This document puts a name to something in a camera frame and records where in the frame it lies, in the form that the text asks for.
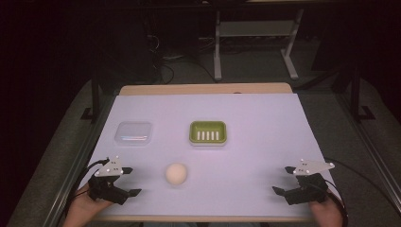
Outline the black metal stand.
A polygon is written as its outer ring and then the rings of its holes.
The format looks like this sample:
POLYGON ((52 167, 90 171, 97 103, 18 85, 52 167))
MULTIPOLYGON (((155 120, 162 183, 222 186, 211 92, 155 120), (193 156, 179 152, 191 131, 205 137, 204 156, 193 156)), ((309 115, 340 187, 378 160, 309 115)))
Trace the black metal stand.
POLYGON ((355 121, 373 120, 375 116, 367 106, 359 105, 360 73, 356 65, 342 64, 339 66, 338 75, 332 85, 332 91, 343 94, 350 88, 349 111, 355 121))
POLYGON ((92 106, 84 110, 81 119, 90 120, 94 124, 100 114, 100 86, 97 72, 94 72, 91 77, 91 100, 92 106))

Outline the clear plastic lid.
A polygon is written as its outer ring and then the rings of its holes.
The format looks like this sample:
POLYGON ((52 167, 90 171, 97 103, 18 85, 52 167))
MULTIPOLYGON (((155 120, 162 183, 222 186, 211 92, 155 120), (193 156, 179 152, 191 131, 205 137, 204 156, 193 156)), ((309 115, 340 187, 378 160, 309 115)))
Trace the clear plastic lid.
POLYGON ((152 136, 152 124, 146 121, 121 122, 114 135, 119 146, 140 147, 147 145, 152 136))

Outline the aluminium rail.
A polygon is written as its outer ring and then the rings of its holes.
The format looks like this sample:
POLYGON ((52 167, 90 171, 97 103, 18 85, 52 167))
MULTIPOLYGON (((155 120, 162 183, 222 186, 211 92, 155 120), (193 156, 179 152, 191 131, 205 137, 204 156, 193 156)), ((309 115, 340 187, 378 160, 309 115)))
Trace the aluminium rail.
POLYGON ((45 195, 52 202, 45 212, 42 227, 59 226, 70 195, 79 187, 80 175, 91 159, 114 100, 115 96, 101 96, 98 102, 100 109, 92 116, 90 105, 93 100, 79 98, 61 121, 51 141, 51 154, 45 156, 49 170, 45 195))
POLYGON ((362 125, 364 121, 375 120, 375 116, 367 106, 357 107, 357 115, 354 115, 352 106, 344 95, 336 95, 336 100, 342 110, 346 113, 351 125, 356 130, 359 139, 362 141, 371 157, 372 162, 378 171, 378 175, 390 195, 392 204, 395 206, 396 210, 401 213, 401 186, 391 174, 390 169, 379 154, 378 148, 375 146, 373 140, 362 125))

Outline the person's left hand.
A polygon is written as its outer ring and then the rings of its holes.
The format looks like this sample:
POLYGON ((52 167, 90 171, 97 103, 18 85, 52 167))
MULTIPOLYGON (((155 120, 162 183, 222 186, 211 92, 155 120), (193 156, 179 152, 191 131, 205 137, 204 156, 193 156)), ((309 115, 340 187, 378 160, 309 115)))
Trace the person's left hand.
POLYGON ((62 227, 84 227, 98 213, 113 205, 110 201, 93 201, 89 195, 89 184, 81 187, 73 198, 62 227))

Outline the person's right hand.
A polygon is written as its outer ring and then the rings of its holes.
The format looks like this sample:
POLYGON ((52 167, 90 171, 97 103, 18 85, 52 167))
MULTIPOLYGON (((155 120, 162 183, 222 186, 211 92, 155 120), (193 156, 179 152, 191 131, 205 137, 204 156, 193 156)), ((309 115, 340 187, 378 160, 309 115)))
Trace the person's right hand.
POLYGON ((319 227, 343 227, 343 202, 330 189, 325 201, 311 201, 308 206, 319 227))

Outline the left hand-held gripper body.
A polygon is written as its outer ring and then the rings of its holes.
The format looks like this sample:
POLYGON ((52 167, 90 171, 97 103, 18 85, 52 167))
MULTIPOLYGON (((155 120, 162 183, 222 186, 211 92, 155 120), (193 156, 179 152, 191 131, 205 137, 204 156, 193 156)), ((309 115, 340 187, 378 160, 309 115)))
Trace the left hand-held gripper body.
POLYGON ((116 156, 107 162, 91 176, 88 181, 89 197, 96 201, 102 199, 112 203, 124 204, 129 198, 128 191, 118 188, 114 182, 122 175, 122 165, 119 157, 116 156))

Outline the white metal desk frame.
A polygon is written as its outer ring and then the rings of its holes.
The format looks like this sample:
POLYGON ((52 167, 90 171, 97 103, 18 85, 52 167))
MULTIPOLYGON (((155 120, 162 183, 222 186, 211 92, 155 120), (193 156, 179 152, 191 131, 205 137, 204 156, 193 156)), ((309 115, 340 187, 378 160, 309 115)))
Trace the white metal desk frame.
POLYGON ((298 9, 293 20, 223 22, 220 20, 220 12, 218 11, 215 26, 214 79, 222 80, 220 59, 221 38, 287 37, 288 44, 285 48, 281 49, 281 55, 288 70, 289 77, 293 80, 297 80, 299 76, 290 54, 297 37, 303 14, 304 10, 298 9))

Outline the round beige soap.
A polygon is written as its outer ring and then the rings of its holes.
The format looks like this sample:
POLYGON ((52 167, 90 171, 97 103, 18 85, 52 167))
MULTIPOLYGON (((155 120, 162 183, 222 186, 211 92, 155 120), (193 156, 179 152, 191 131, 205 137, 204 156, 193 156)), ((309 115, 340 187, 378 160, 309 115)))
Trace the round beige soap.
POLYGON ((173 185, 179 185, 185 182, 187 178, 187 168, 184 164, 174 163, 166 169, 166 180, 173 185))

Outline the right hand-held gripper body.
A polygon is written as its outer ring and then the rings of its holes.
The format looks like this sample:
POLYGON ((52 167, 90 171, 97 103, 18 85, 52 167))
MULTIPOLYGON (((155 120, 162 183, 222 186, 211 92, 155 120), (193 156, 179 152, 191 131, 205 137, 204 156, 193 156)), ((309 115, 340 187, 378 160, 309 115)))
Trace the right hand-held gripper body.
POLYGON ((292 174, 296 177, 299 187, 287 191, 285 196, 287 203, 292 205, 310 201, 324 201, 328 186, 322 172, 334 167, 333 163, 302 159, 292 174))

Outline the white table mat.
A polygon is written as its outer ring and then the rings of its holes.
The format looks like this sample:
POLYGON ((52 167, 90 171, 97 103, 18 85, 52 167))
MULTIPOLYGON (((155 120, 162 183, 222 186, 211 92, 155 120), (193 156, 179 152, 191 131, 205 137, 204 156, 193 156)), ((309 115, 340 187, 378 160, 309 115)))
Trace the white table mat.
POLYGON ((295 94, 118 96, 92 158, 116 156, 133 169, 117 186, 142 191, 100 219, 209 222, 309 220, 306 205, 289 205, 272 188, 297 187, 285 167, 323 157, 295 94), (151 123, 150 142, 117 145, 114 135, 125 121, 151 123), (193 121, 224 122, 226 143, 193 146, 193 121), (166 180, 174 163, 187 168, 179 185, 166 180))

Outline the green soap dish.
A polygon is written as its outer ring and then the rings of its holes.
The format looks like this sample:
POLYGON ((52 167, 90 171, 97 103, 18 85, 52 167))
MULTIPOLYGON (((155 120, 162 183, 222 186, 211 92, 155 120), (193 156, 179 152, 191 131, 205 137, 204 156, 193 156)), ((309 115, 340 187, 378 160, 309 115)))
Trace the green soap dish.
POLYGON ((226 124, 222 121, 193 121, 189 128, 189 141, 199 147, 223 146, 227 141, 226 124))

